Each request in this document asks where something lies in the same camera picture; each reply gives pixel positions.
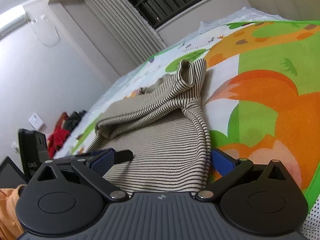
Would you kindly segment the orange left sleeve forearm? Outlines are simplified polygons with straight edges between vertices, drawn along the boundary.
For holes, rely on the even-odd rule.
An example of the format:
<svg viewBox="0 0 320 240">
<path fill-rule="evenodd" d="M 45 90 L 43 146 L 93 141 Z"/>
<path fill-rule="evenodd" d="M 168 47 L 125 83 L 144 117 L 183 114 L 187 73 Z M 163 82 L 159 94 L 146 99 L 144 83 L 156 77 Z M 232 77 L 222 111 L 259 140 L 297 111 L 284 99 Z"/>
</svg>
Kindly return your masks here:
<svg viewBox="0 0 320 240">
<path fill-rule="evenodd" d="M 15 209 L 25 187 L 26 185 L 22 184 L 15 189 L 1 189 L 0 191 L 1 239 L 15 240 L 23 233 Z"/>
</svg>

